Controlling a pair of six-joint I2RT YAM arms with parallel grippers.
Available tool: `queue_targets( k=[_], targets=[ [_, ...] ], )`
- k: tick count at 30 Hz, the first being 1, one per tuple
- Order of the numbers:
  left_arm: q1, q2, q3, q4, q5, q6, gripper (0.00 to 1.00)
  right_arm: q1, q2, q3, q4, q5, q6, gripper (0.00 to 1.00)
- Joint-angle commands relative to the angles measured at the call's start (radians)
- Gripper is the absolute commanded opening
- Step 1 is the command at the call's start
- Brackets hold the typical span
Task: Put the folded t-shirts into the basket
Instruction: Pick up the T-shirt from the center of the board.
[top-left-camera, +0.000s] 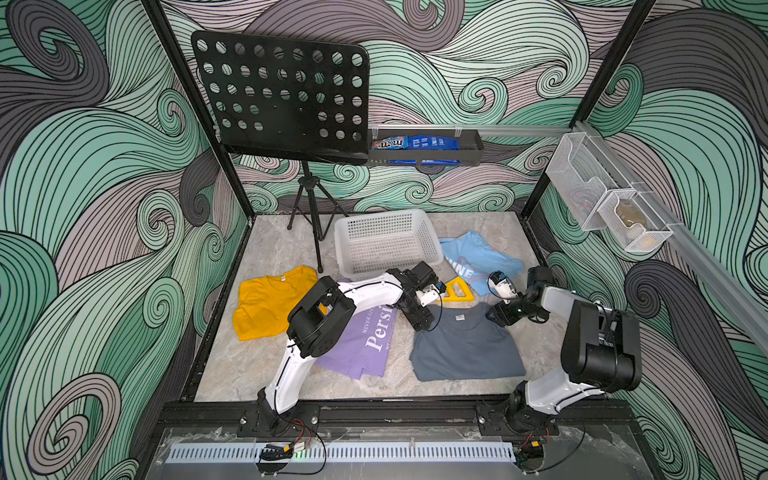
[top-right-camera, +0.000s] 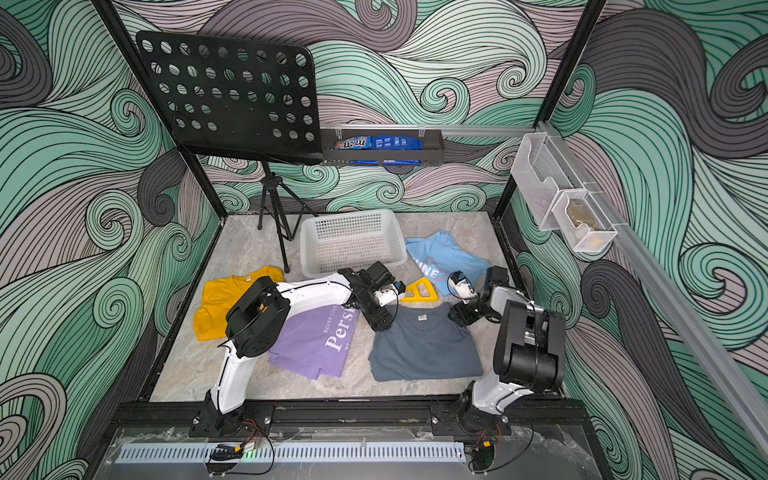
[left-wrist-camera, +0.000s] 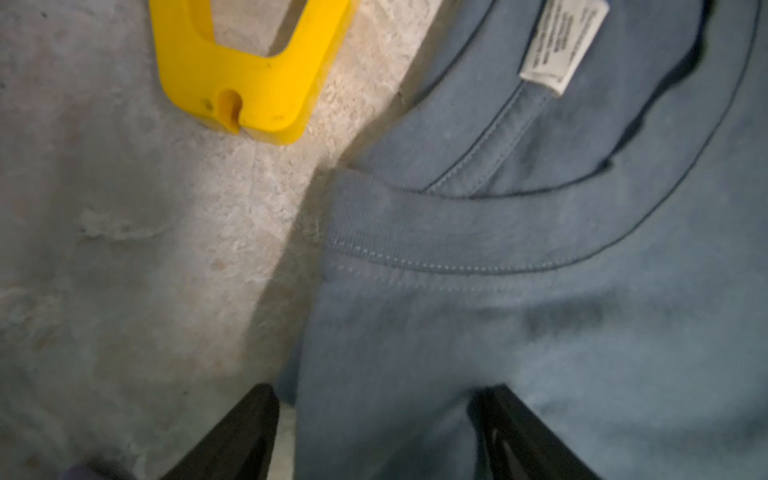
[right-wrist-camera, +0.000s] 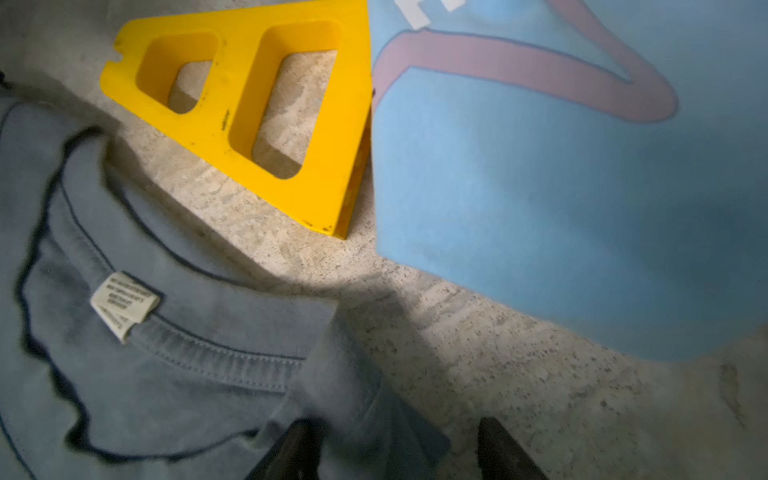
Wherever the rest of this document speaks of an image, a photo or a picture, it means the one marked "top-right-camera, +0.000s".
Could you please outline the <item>grey t-shirt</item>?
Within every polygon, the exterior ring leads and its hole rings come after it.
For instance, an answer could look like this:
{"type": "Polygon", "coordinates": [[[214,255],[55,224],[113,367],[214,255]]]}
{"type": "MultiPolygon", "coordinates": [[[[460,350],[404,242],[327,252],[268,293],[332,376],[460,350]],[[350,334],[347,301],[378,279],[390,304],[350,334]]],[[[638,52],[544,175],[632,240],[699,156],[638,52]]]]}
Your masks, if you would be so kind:
{"type": "Polygon", "coordinates": [[[378,382],[479,377],[483,368],[467,328],[449,318],[451,305],[392,307],[394,321],[374,335],[369,363],[378,382]]]}

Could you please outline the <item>purple Persist t-shirt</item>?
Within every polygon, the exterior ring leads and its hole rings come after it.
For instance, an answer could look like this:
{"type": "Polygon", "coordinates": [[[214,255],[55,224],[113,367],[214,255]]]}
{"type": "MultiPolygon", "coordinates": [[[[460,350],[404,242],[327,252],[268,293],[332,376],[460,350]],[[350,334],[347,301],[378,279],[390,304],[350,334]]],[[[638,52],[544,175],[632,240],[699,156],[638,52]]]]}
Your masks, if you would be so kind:
{"type": "Polygon", "coordinates": [[[268,362],[310,380],[340,377],[359,314],[357,309],[331,305],[288,318],[268,352],[268,362]]]}

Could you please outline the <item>yellow t-shirt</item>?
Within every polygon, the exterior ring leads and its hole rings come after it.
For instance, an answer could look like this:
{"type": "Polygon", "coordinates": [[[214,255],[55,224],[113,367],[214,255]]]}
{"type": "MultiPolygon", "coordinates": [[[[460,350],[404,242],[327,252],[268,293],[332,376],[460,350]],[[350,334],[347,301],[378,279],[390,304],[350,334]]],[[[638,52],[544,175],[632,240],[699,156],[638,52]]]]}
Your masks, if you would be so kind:
{"type": "Polygon", "coordinates": [[[274,266],[265,266],[244,276],[229,276],[205,283],[202,303],[195,312],[193,328],[200,342],[226,336],[226,315],[252,284],[261,277],[274,282],[284,281],[284,272],[274,266]]]}

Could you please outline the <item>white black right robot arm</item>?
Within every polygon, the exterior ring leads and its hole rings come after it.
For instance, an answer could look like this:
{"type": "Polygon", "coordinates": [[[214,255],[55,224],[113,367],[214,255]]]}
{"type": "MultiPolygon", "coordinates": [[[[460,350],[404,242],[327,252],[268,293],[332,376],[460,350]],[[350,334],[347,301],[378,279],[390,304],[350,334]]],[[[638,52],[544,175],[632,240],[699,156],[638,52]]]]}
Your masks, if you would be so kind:
{"type": "Polygon", "coordinates": [[[449,312],[454,323],[467,327],[485,319],[497,324],[498,332],[491,372],[471,382],[455,402],[430,407],[432,433],[502,435],[509,421],[506,410],[514,402],[561,388],[566,321],[510,285],[504,267],[488,268],[480,289],[461,271],[451,273],[446,285],[460,299],[449,312]]]}

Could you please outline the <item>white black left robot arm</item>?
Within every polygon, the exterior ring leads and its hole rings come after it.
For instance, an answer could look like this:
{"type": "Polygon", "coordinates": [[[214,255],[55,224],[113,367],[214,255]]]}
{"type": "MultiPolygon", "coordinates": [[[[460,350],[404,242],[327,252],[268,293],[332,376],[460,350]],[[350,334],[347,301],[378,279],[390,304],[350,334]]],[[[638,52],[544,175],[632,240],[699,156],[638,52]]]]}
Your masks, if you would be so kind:
{"type": "Polygon", "coordinates": [[[389,329],[394,315],[387,310],[406,290],[382,263],[359,271],[341,269],[321,278],[276,283],[257,279],[226,315],[223,363],[207,392],[190,435],[231,436],[246,420],[246,387],[259,356],[277,342],[292,317],[327,306],[362,312],[373,331],[389,329]]]}

